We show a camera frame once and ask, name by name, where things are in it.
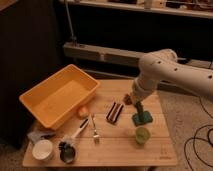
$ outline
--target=shelf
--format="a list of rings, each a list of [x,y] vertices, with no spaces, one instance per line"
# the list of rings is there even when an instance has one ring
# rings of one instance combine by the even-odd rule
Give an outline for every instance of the shelf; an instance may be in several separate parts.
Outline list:
[[[67,0],[67,1],[69,4],[83,5],[83,6],[213,19],[213,12],[195,11],[195,10],[187,10],[187,9],[174,9],[174,8],[165,7],[165,5],[162,5],[162,8],[161,8],[159,7],[159,4],[154,5],[154,7],[151,9],[145,9],[144,6],[137,5],[137,4],[113,3],[113,2],[107,2],[105,0],[96,0],[96,1],[95,0],[90,0],[90,1]]]

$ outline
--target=dark wall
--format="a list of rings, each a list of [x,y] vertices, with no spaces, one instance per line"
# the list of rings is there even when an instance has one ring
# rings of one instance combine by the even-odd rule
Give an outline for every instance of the dark wall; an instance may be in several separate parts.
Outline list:
[[[62,67],[52,0],[19,0],[0,12],[0,138],[20,147],[33,117],[19,95]]]
[[[58,8],[66,39],[64,6]],[[181,57],[213,59],[213,20],[210,19],[80,5],[70,5],[70,12],[79,43],[143,52],[172,48]]]

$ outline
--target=green cup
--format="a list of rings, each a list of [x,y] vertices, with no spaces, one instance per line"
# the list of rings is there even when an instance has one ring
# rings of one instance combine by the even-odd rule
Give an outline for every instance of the green cup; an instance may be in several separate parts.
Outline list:
[[[135,139],[136,142],[140,145],[144,144],[145,142],[147,142],[150,138],[150,132],[148,131],[148,129],[140,126],[136,129],[135,131]]]

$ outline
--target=white cup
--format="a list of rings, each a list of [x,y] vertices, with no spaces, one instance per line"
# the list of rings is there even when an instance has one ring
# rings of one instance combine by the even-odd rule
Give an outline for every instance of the white cup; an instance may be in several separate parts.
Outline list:
[[[33,147],[32,155],[36,160],[49,161],[53,157],[53,143],[49,140],[39,140]]]

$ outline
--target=orange plastic basin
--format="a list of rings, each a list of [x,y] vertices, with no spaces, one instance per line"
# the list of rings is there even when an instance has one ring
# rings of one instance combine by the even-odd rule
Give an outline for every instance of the orange plastic basin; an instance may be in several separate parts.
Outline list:
[[[45,128],[56,130],[91,100],[99,84],[71,64],[23,93],[19,99]]]

